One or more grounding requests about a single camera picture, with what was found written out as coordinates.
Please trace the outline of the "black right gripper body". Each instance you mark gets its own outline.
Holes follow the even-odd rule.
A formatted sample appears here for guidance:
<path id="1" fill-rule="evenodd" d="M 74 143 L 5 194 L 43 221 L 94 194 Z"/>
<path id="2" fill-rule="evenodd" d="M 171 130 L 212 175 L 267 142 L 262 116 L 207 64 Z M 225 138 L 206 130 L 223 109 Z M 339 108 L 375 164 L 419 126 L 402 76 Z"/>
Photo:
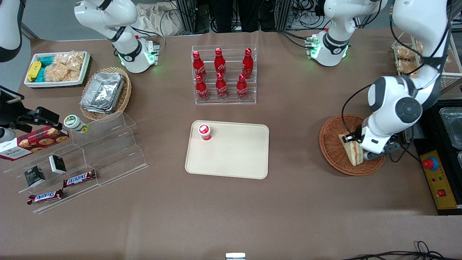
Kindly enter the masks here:
<path id="1" fill-rule="evenodd" d="M 24 105 L 22 104 L 24 96 L 5 87 L 0 89 L 0 125 L 8 128 L 10 123 L 15 122 L 24 114 Z"/>

